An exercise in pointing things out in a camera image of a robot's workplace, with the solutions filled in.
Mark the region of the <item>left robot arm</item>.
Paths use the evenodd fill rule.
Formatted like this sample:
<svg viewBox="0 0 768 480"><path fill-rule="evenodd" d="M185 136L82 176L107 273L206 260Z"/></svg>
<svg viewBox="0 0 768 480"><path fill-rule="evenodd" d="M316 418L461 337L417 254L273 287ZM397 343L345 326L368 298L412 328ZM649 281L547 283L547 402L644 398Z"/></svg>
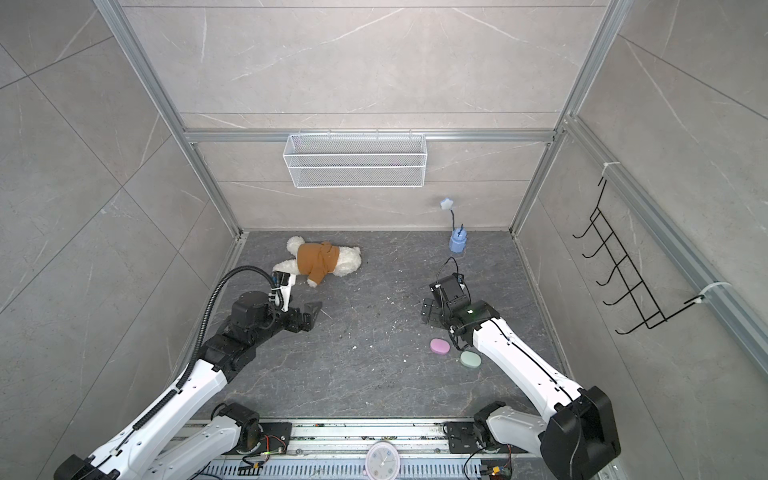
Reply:
<svg viewBox="0 0 768 480"><path fill-rule="evenodd" d="M266 280L265 292L242 294L224 325L206 335L217 299L226 283L243 272ZM258 414L242 405L224 405L206 427L176 446L174 436L213 396L251 361L256 350L282 331L311 331L322 308L310 302L290 304L292 274L245 265L227 272L206 304L189 362L181 375L131 424L85 458L71 455L56 469L57 479L189 479L215 457L255 449Z"/></svg>

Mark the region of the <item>white plush dog brown shirt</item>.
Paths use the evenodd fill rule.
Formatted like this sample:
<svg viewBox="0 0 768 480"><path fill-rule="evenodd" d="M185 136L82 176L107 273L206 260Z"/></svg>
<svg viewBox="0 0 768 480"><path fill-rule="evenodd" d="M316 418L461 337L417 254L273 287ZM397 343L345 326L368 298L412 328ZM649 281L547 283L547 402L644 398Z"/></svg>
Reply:
<svg viewBox="0 0 768 480"><path fill-rule="evenodd" d="M330 242L307 243L301 236L288 239L291 259L279 262L274 271L306 276L310 287L317 287L328 275L344 277L362 265L359 247L336 246Z"/></svg>

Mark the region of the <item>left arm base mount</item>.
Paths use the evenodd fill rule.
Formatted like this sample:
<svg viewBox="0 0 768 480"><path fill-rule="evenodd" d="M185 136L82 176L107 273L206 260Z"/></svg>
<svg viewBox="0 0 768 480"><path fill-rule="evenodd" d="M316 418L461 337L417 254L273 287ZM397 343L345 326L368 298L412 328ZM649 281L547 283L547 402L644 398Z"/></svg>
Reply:
<svg viewBox="0 0 768 480"><path fill-rule="evenodd" d="M285 454L290 444L291 422L253 423L241 431L236 451L241 455Z"/></svg>

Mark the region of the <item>black wall hook rack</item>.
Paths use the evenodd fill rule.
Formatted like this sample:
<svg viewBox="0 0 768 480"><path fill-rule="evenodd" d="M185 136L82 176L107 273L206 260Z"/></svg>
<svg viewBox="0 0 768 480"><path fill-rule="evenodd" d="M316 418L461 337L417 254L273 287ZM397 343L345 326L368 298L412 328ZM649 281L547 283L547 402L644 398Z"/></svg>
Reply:
<svg viewBox="0 0 768 480"><path fill-rule="evenodd" d="M588 215L586 228L578 234L572 234L571 237L574 240L583 240L590 236L596 237L600 241L598 246L590 253L582 253L581 257L593 259L605 254L610 261L611 269L607 277L604 280L596 280L595 283L599 287L607 287L612 285L614 279L617 278L622 290L617 298L612 301L603 300L602 304L606 307L613 307L620 305L629 298L639 315L640 321L635 326L623 330L616 329L615 333L619 336L628 336L638 329L653 330L694 306L703 304L706 296L699 293L686 299L674 312L669 314L664 312L648 282L640 272L638 263L601 208L601 201L607 188L607 179L601 177L597 186L599 188L598 197L594 208Z"/></svg>

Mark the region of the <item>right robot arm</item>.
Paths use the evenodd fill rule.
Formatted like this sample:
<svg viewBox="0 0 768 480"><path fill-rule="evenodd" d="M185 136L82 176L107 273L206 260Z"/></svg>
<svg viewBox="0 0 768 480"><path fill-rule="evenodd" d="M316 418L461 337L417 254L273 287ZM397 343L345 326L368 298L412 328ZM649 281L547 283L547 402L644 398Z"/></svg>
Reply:
<svg viewBox="0 0 768 480"><path fill-rule="evenodd" d="M473 450L516 447L543 460L557 479L590 479L622 452L613 406L598 387L566 377L531 349L483 300L474 301L462 274L429 286L422 318L445 328L459 350L493 361L535 407L526 414L493 402L473 417Z"/></svg>

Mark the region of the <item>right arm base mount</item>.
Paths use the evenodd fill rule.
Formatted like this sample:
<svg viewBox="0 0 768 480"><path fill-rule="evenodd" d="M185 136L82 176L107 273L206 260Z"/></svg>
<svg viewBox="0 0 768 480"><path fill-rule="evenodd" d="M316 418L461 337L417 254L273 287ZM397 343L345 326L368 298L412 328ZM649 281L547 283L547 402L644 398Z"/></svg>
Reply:
<svg viewBox="0 0 768 480"><path fill-rule="evenodd" d="M480 451L495 453L499 445L483 421L445 422L442 430L451 454L470 454Z"/></svg>

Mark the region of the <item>mint green charging case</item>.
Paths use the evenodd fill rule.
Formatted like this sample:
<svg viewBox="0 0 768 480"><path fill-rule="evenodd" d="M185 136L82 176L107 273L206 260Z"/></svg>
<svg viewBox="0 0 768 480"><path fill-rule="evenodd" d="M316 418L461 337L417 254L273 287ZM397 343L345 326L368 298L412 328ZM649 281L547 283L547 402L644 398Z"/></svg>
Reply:
<svg viewBox="0 0 768 480"><path fill-rule="evenodd" d="M482 364L481 357L472 351L463 351L459 357L462 366L469 369L477 369Z"/></svg>

